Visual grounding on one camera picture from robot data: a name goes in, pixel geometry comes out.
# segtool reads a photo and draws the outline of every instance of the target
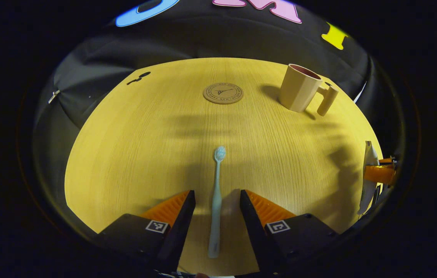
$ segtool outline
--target toothbrush handle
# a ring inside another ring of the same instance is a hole
[[[211,231],[208,244],[208,257],[217,258],[220,252],[220,211],[222,209],[222,195],[220,193],[220,163],[217,163],[215,173],[215,189],[211,202]]]

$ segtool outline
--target metal clip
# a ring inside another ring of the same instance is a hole
[[[61,92],[61,90],[57,90],[55,92],[52,92],[52,97],[49,100],[49,104],[56,98],[56,96]]]

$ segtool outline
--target blue letter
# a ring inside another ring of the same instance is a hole
[[[160,14],[163,11],[166,11],[170,7],[177,4],[177,2],[179,2],[179,0],[162,0],[162,2],[158,6],[153,7],[141,13],[138,12],[139,6],[135,7],[125,12],[124,14],[118,16],[116,18],[116,26],[124,27],[124,26],[132,25],[134,23],[138,23],[140,21],[144,21],[147,18]]]

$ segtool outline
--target yellow letter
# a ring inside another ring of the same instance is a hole
[[[342,42],[345,37],[349,37],[349,35],[345,34],[342,30],[339,28],[336,28],[335,26],[328,23],[330,26],[330,29],[328,29],[328,34],[322,34],[321,37],[329,42],[330,44],[333,44],[337,49],[342,50]]]

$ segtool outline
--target pink letter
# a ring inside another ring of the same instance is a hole
[[[297,16],[297,10],[294,4],[285,0],[249,0],[251,5],[256,9],[262,10],[271,3],[275,3],[275,7],[270,9],[272,14],[280,16],[295,23],[302,23],[301,19]]]
[[[244,7],[246,2],[241,0],[213,0],[212,2],[218,6],[226,6],[226,7]]]
[[[297,16],[297,10],[294,4],[285,0],[248,0],[253,7],[262,10],[271,3],[275,3],[275,7],[271,8],[272,14],[280,16],[295,23],[302,23]],[[213,0],[213,4],[227,7],[244,7],[246,3],[241,0]]]

